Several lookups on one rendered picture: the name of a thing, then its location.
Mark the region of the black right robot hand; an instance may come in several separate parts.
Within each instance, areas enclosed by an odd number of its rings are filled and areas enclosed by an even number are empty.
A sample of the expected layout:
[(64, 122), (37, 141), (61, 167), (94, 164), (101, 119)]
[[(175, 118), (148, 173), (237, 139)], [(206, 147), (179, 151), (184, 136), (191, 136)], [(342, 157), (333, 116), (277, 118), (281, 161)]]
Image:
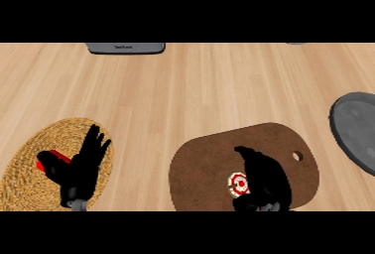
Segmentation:
[(290, 211), (291, 187), (283, 164), (253, 148), (238, 146), (235, 151), (246, 161), (250, 193), (234, 199), (235, 211), (256, 212), (269, 203), (281, 204), (281, 211)]

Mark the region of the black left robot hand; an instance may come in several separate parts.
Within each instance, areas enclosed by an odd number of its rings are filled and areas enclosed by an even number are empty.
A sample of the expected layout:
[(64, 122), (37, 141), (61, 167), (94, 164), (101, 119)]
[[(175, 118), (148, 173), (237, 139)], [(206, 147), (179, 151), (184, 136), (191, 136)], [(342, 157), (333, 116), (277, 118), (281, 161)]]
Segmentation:
[(111, 140), (94, 124), (80, 152), (67, 163), (51, 151), (42, 151), (37, 159), (45, 167), (46, 177), (61, 186), (61, 206), (71, 208), (74, 201), (89, 201), (95, 195), (99, 165)]

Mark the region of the red and white cupcake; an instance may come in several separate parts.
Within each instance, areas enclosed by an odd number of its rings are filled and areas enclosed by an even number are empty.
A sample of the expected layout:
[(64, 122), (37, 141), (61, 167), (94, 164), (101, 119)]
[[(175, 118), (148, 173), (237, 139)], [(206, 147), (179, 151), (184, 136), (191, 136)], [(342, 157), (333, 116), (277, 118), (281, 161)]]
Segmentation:
[(234, 198), (250, 193), (247, 175), (241, 172), (232, 173), (228, 179), (229, 192)]

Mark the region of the brown wooden cutting board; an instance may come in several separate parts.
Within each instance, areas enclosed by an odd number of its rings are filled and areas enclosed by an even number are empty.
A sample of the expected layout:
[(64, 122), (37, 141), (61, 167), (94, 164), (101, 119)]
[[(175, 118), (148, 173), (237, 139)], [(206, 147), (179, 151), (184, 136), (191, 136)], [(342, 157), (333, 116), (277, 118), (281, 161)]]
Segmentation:
[(188, 141), (170, 164), (170, 193), (178, 211), (234, 211), (232, 173), (246, 172), (238, 146), (253, 148), (281, 163), (291, 186), (291, 208), (305, 206), (319, 187), (314, 154), (299, 134), (263, 123)]

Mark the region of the dark grey pan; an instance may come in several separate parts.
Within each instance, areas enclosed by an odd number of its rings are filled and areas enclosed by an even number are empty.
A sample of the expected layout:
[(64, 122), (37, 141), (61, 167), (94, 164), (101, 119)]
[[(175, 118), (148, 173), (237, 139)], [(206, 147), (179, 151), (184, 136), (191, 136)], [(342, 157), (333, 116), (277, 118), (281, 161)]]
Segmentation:
[(331, 133), (346, 156), (375, 177), (375, 94), (350, 92), (330, 109)]

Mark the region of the red object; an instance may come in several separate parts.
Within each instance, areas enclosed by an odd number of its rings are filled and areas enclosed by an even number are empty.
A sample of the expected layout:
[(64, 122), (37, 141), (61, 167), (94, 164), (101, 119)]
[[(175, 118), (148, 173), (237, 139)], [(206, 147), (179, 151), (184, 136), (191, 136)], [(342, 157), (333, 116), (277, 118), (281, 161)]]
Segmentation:
[[(58, 157), (58, 159), (63, 160), (67, 164), (71, 163), (71, 159), (70, 159), (64, 154), (61, 154), (60, 151), (51, 150), (49, 152), (51, 152), (51, 153)], [(45, 171), (45, 166), (43, 166), (43, 164), (42, 164), (40, 161), (37, 161), (36, 167), (37, 167), (37, 169), (39, 169), (42, 172)]]

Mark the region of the round woven wicker placemat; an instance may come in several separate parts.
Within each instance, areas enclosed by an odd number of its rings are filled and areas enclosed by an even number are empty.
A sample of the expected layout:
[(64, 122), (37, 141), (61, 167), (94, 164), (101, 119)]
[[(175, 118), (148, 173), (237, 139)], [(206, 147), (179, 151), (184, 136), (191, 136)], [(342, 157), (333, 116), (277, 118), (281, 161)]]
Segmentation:
[(61, 186), (49, 180), (37, 167), (37, 154), (55, 150), (71, 158), (82, 149), (92, 125), (104, 126), (85, 117), (60, 120), (27, 140), (8, 164), (0, 180), (0, 211), (68, 211), (61, 206)]

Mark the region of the grey appliance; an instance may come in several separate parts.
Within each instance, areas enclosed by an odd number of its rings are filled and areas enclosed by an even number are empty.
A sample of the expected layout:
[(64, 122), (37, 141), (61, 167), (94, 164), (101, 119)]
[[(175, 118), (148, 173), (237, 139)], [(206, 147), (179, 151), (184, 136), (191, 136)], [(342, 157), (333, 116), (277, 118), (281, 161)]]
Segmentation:
[(89, 51), (98, 55), (151, 55), (161, 54), (164, 43), (88, 43)]

